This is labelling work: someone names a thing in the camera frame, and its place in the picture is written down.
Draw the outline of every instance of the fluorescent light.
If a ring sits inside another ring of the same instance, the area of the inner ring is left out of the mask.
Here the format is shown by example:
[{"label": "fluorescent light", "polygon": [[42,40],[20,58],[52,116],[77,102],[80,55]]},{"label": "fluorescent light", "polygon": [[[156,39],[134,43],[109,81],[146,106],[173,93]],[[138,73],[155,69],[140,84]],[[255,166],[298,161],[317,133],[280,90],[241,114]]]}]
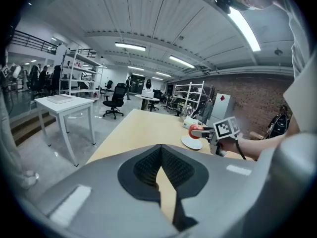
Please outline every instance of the fluorescent light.
[{"label": "fluorescent light", "polygon": [[163,74],[163,73],[160,73],[160,72],[157,72],[157,74],[159,74],[159,75],[163,75],[163,76],[166,76],[166,77],[170,77],[170,75]]},{"label": "fluorescent light", "polygon": [[120,48],[127,48],[127,49],[133,49],[133,50],[141,50],[141,51],[145,51],[146,50],[145,47],[138,46],[138,45],[133,45],[133,44],[126,44],[126,43],[116,42],[115,45],[117,47],[120,47]]},{"label": "fluorescent light", "polygon": [[137,67],[132,67],[132,66],[128,66],[128,68],[130,68],[130,69],[138,69],[138,70],[144,70],[144,69],[141,69],[141,68],[137,68]]},{"label": "fluorescent light", "polygon": [[176,58],[174,56],[170,56],[169,59],[172,59],[174,61],[180,62],[180,63],[182,63],[182,64],[184,64],[184,65],[186,65],[186,66],[188,66],[190,68],[195,68],[195,66],[191,65],[190,63],[187,63],[187,62],[185,62],[185,61],[183,61],[183,60],[181,60],[179,58]]},{"label": "fluorescent light", "polygon": [[248,22],[245,20],[245,18],[242,16],[242,14],[239,11],[231,7],[230,7],[230,11],[231,13],[228,14],[228,16],[239,27],[240,31],[243,33],[244,37],[247,39],[251,49],[253,51],[260,51],[261,48],[259,46],[259,43],[252,29],[250,28]]}]

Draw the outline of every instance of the railing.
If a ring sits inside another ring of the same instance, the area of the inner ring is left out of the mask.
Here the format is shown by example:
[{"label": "railing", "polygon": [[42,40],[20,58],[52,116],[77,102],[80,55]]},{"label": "railing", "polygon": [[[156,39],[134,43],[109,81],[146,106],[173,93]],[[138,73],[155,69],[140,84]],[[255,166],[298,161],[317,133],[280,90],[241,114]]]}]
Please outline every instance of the railing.
[{"label": "railing", "polygon": [[78,53],[88,58],[95,58],[97,54],[97,52],[93,49],[80,49],[78,50]]},{"label": "railing", "polygon": [[27,33],[15,30],[12,44],[25,46],[55,55],[57,46]]}]

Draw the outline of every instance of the wooden step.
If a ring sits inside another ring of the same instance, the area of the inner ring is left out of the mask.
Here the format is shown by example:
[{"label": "wooden step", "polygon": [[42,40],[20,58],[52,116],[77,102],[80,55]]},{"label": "wooden step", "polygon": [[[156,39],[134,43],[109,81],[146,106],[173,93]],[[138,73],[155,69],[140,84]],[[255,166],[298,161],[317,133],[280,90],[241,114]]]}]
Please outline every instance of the wooden step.
[{"label": "wooden step", "polygon": [[[43,122],[44,126],[49,126],[53,122],[55,122],[55,117],[49,115],[49,113],[43,114]],[[36,115],[35,117],[29,117],[28,119],[24,119],[21,123],[13,125],[11,129],[13,139],[15,144],[18,146],[22,142],[24,142],[29,137],[33,136],[36,132],[41,130],[41,125],[39,121],[39,117]]]},{"label": "wooden step", "polygon": [[[43,118],[45,118],[49,115],[50,115],[49,112],[42,113]],[[38,113],[36,112],[36,113],[30,114],[26,117],[23,117],[17,121],[10,123],[12,135],[16,134],[18,131],[22,130],[24,127],[26,127],[26,126],[28,126],[28,125],[30,125],[38,120],[39,120],[39,116],[38,116]]]}]

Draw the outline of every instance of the wooden tabletop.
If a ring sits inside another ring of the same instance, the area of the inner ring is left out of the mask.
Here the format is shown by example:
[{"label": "wooden tabletop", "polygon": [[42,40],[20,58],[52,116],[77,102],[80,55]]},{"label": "wooden tabletop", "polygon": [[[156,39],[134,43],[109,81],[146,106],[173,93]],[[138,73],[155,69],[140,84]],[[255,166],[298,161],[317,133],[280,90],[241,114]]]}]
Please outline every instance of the wooden tabletop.
[{"label": "wooden tabletop", "polygon": [[[188,129],[182,127],[179,117],[134,109],[105,139],[88,163],[155,144],[171,144],[189,149],[181,142],[181,137],[186,135],[188,135]],[[207,140],[198,140],[203,144],[202,149],[198,152],[211,154]],[[232,152],[228,152],[226,157],[242,159],[240,155]],[[176,191],[162,168],[158,172],[157,183],[161,193],[161,209],[172,221]]]}]

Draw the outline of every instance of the red apple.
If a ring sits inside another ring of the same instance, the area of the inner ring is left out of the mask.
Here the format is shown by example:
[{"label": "red apple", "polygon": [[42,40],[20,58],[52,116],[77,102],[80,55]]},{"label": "red apple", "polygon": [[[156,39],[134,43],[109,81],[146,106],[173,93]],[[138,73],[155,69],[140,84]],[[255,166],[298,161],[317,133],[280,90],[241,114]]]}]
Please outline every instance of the red apple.
[{"label": "red apple", "polygon": [[198,139],[199,137],[196,137],[194,135],[192,135],[192,130],[204,130],[204,128],[198,124],[192,124],[190,125],[189,129],[188,129],[188,134],[191,138],[193,139]]}]

